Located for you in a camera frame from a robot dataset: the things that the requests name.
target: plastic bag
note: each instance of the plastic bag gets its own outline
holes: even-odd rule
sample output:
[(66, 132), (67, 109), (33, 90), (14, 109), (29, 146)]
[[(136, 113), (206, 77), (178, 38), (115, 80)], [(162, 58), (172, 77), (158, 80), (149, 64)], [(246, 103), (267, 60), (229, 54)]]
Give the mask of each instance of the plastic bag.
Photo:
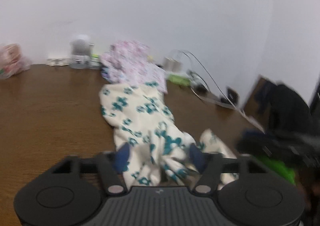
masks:
[(0, 79), (9, 78), (30, 68), (30, 60), (21, 55), (17, 44), (0, 45)]

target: lime green object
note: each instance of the lime green object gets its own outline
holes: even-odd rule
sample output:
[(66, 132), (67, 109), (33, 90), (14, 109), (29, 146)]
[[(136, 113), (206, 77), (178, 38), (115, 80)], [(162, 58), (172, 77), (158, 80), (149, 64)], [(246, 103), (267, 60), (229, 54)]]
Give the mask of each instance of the lime green object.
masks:
[(295, 185), (295, 172), (292, 168), (285, 166), (284, 162), (271, 159), (267, 156), (256, 157), (259, 161), (269, 167), (271, 170), (275, 171), (279, 176), (283, 177), (290, 183)]
[(171, 74), (169, 76), (169, 81), (182, 86), (190, 86), (190, 79), (180, 75)]

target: brown tabletop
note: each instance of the brown tabletop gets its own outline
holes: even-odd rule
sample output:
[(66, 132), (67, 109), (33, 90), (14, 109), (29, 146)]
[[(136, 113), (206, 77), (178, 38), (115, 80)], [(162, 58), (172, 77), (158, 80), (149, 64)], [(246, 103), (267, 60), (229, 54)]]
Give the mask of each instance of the brown tabletop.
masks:
[[(33, 65), (0, 80), (0, 225), (20, 225), (16, 192), (66, 155), (113, 150), (113, 130), (100, 112), (99, 71)], [(231, 148), (245, 128), (239, 113), (201, 102), (190, 89), (168, 83), (165, 103), (176, 126), (196, 140), (211, 128)]]

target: ribbed gray panel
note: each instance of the ribbed gray panel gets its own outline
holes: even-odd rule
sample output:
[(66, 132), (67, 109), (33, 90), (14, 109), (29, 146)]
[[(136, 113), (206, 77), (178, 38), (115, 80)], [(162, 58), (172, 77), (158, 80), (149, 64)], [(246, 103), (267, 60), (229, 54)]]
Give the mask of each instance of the ribbed gray panel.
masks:
[(225, 226), (209, 198), (196, 197), (186, 187), (133, 187), (123, 197), (109, 198), (85, 226)]

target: pink garment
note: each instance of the pink garment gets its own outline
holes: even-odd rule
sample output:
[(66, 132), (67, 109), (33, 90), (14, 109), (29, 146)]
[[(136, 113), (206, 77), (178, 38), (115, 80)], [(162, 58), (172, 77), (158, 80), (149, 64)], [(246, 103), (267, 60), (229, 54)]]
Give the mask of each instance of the pink garment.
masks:
[(119, 41), (114, 46), (114, 51), (100, 56), (100, 62), (108, 67), (113, 83), (128, 83), (131, 86), (153, 83), (157, 84), (160, 92), (167, 93), (165, 71), (147, 61), (148, 46), (137, 41)]

